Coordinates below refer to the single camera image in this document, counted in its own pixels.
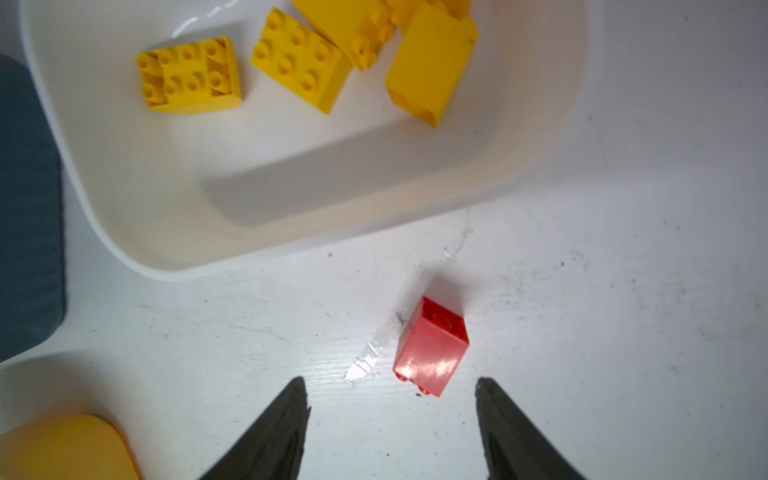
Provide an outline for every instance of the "white plastic bin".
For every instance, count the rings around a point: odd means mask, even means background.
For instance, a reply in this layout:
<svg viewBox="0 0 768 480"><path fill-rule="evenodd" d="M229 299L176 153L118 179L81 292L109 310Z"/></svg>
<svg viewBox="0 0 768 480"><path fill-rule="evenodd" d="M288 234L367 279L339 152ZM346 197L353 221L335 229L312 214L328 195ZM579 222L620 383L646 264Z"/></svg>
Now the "white plastic bin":
<svg viewBox="0 0 768 480"><path fill-rule="evenodd" d="M275 3L303 21L290 2ZM136 271L191 278L509 185L568 116L588 54L584 0L475 0L480 39L439 128L389 99L399 34L374 68L352 72L326 117L250 65L272 5L22 2L25 53L78 196ZM237 49L240 108L146 109L139 52L222 35Z"/></svg>

